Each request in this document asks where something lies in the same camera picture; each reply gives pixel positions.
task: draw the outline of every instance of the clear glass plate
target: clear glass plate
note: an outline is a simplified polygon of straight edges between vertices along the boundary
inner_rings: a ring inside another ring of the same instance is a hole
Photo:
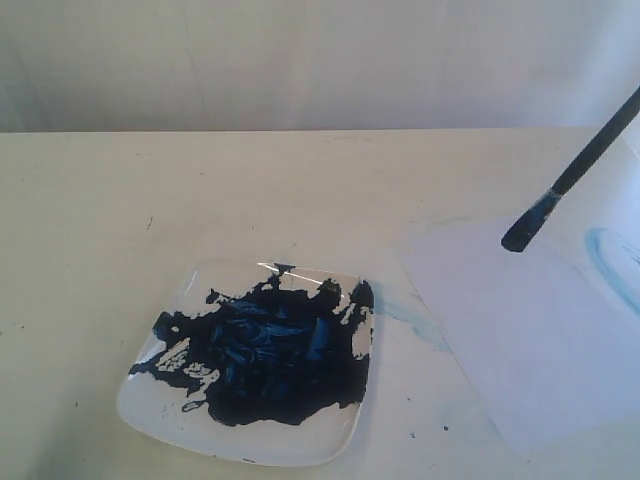
[[[328,462],[355,429],[372,338],[366,281],[210,259],[158,317],[118,412],[137,430],[206,455]]]

